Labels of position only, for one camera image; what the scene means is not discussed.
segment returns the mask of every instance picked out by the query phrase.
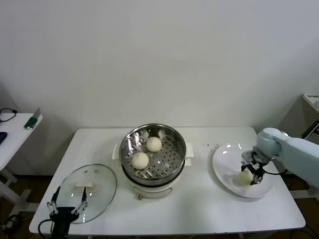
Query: perforated steamer tray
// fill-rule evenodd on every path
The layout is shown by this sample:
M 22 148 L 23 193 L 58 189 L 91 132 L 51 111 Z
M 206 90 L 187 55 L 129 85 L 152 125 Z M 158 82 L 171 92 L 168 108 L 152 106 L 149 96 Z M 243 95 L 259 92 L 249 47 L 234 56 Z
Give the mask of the perforated steamer tray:
M 162 141 L 159 152 L 149 152 L 146 141 L 158 137 Z M 144 152 L 150 162 L 145 169 L 136 170 L 131 160 L 135 153 Z M 159 187 L 176 178 L 185 163 L 186 145 L 182 136 L 173 128 L 163 124 L 147 124 L 132 130 L 122 141 L 120 159 L 127 177 L 145 187 Z

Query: white plate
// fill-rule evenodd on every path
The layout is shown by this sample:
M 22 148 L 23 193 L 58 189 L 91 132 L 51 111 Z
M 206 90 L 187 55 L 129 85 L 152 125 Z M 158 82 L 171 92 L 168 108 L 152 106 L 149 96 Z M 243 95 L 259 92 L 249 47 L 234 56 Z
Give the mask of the white plate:
M 236 180 L 241 171 L 241 154 L 251 149 L 242 144 L 222 145 L 213 155 L 213 168 L 218 179 L 232 192 L 246 198 L 260 198 L 273 187 L 269 175 L 265 174 L 260 184 L 252 186 L 240 186 Z

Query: white wall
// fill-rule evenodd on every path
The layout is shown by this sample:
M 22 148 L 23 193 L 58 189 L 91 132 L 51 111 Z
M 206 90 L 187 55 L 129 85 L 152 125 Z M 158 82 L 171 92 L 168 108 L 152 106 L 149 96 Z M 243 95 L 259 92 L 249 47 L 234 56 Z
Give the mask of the white wall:
M 318 11 L 316 0 L 0 1 L 0 87 L 45 117 L 24 160 L 52 174 L 81 127 L 279 126 L 319 89 Z

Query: power cord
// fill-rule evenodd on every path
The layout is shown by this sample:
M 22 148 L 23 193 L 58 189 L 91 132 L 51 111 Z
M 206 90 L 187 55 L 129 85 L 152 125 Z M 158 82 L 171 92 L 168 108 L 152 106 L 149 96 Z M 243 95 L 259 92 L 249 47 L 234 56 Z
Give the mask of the power cord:
M 251 153 L 251 156 L 252 156 L 252 158 L 257 162 L 257 160 L 255 159 L 255 155 L 254 154 L 256 154 L 256 153 L 254 153 L 254 152 L 252 152 Z M 281 172 L 281 173 L 270 173 L 270 172 L 267 172 L 265 169 L 263 169 L 262 168 L 262 170 L 263 170 L 263 172 L 264 173 L 268 173 L 268 174 L 271 174 L 271 175 L 285 175 L 287 172 L 288 172 L 288 169 L 285 169 L 283 172 Z
M 311 235 L 310 233 L 306 232 L 305 230 L 296 229 L 296 230 L 291 231 L 290 236 L 289 236 L 289 239 L 293 239 L 293 235 L 294 235 L 294 233 L 296 233 L 296 232 L 305 233 L 305 234 L 307 234 L 308 236 L 310 236 L 312 239 L 319 239 L 319 236 L 318 236 L 318 234 L 314 231 L 314 229 L 312 229 L 312 228 L 311 228 L 309 225 L 307 225 L 307 224 L 306 224 L 306 227 L 307 227 L 315 236 Z
M 16 239 L 15 237 L 12 236 L 12 234 L 17 232 L 21 228 L 22 224 L 30 219 L 32 219 L 32 217 L 27 219 L 22 219 L 20 215 L 11 215 L 3 223 L 0 220 L 1 229 L 4 233 L 3 236 L 6 236 L 7 238 L 11 238 L 11 239 Z M 29 236 L 23 239 L 28 239 L 33 235 L 34 234 L 30 234 Z
M 271 175 L 285 175 L 287 172 L 288 172 L 288 169 L 285 169 L 283 172 L 281 173 L 270 173 L 270 172 L 267 172 L 265 169 L 263 169 L 263 171 L 265 173 L 268 173 L 268 174 L 271 174 Z
M 43 233 L 41 232 L 41 225 L 43 224 L 43 223 L 45 223 L 45 222 L 51 222 L 52 220 L 51 219 L 45 219 L 45 220 L 43 220 L 42 222 L 40 222 L 39 223 L 39 225 L 38 225 L 38 232 L 39 232 L 39 235 L 43 238 L 43 239 L 47 239 L 44 235 L 43 235 Z
M 18 113 L 18 111 L 14 110 L 14 109 L 11 109 L 11 108 L 3 108 L 3 109 L 0 110 L 0 114 L 1 114 L 2 111 L 4 111 L 4 110 L 10 110 L 10 111 L 12 111 L 12 113 L 14 113 L 14 116 L 12 116 L 11 118 L 8 118 L 8 119 L 6 119 L 6 120 L 1 120 L 1 119 L 0 119 L 0 122 L 7 122 L 7 121 L 13 119 L 13 118 L 16 116 L 16 114 Z

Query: smartphone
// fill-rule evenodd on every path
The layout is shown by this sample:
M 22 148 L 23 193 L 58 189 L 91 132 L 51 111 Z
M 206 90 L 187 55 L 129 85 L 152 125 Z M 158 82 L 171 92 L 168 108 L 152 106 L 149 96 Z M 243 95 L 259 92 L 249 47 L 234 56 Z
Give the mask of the smartphone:
M 4 141 L 7 135 L 8 135 L 7 132 L 0 132 L 0 144 Z

